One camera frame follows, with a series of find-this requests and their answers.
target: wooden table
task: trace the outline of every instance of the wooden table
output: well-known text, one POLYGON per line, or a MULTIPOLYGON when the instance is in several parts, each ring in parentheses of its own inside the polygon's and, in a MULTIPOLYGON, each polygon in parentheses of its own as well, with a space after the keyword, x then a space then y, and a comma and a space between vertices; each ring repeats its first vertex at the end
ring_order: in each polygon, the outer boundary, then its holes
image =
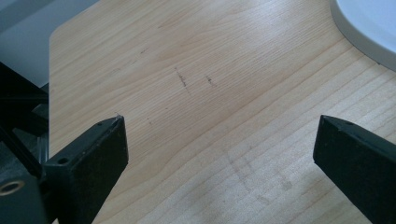
POLYGON ((396 142, 395 75, 329 1, 100 1, 51 37, 50 153, 125 117, 94 223, 369 223, 312 152, 321 114, 396 142))

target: black plastic jaw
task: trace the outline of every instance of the black plastic jaw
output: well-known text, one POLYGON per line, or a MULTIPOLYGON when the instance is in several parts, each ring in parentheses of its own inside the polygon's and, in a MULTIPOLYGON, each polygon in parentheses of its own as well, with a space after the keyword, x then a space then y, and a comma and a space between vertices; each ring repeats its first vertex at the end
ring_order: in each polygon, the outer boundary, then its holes
POLYGON ((349 121, 322 116, 315 163, 373 223, 396 223, 396 146, 349 121))

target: black metal bracket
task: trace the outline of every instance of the black metal bracket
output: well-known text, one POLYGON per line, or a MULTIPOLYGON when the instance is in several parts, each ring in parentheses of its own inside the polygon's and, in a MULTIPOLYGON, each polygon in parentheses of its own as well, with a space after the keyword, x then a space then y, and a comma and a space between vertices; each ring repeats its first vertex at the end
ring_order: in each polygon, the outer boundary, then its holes
POLYGON ((0 223, 92 223, 127 164, 124 118, 103 120, 38 165, 41 175, 0 183, 0 223))
MULTIPOLYGON (((17 128, 37 137, 48 133, 49 121, 32 112, 48 102, 46 92, 0 63, 0 141, 36 177, 42 176, 41 165, 13 130, 17 128)), ((48 147, 39 149, 43 161, 47 159, 47 150, 48 147)))
POLYGON ((346 120, 322 116, 315 163, 373 223, 396 223, 396 146, 346 120))

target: gray surface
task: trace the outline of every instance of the gray surface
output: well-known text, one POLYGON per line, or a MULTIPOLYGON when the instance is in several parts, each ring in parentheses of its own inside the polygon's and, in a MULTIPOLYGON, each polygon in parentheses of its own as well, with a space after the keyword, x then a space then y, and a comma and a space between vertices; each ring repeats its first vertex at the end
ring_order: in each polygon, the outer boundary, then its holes
POLYGON ((98 0, 0 0, 0 62, 38 87, 49 83, 50 35, 98 0))

